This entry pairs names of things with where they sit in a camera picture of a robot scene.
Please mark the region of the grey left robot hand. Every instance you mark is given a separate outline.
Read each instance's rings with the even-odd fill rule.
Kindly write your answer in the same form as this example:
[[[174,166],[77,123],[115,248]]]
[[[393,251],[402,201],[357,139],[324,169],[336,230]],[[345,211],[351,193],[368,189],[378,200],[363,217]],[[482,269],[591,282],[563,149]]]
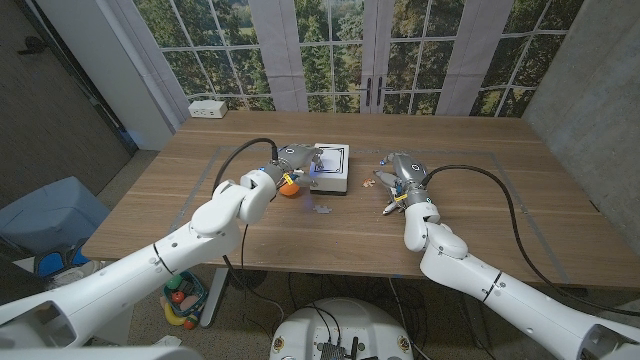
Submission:
[[[277,152],[274,165],[281,175],[288,177],[294,184],[300,187],[316,187],[317,182],[304,172],[303,167],[315,164],[323,168],[322,154],[323,150],[313,145],[290,144]]]

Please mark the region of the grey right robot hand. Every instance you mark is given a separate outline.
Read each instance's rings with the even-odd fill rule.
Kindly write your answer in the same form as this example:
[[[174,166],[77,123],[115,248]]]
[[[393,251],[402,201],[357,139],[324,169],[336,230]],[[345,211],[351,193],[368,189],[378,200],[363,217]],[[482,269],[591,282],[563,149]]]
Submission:
[[[406,153],[391,153],[383,158],[381,165],[391,164],[392,173],[375,170],[373,174],[389,188],[394,202],[404,201],[407,206],[430,202],[422,181],[427,176],[426,167]]]

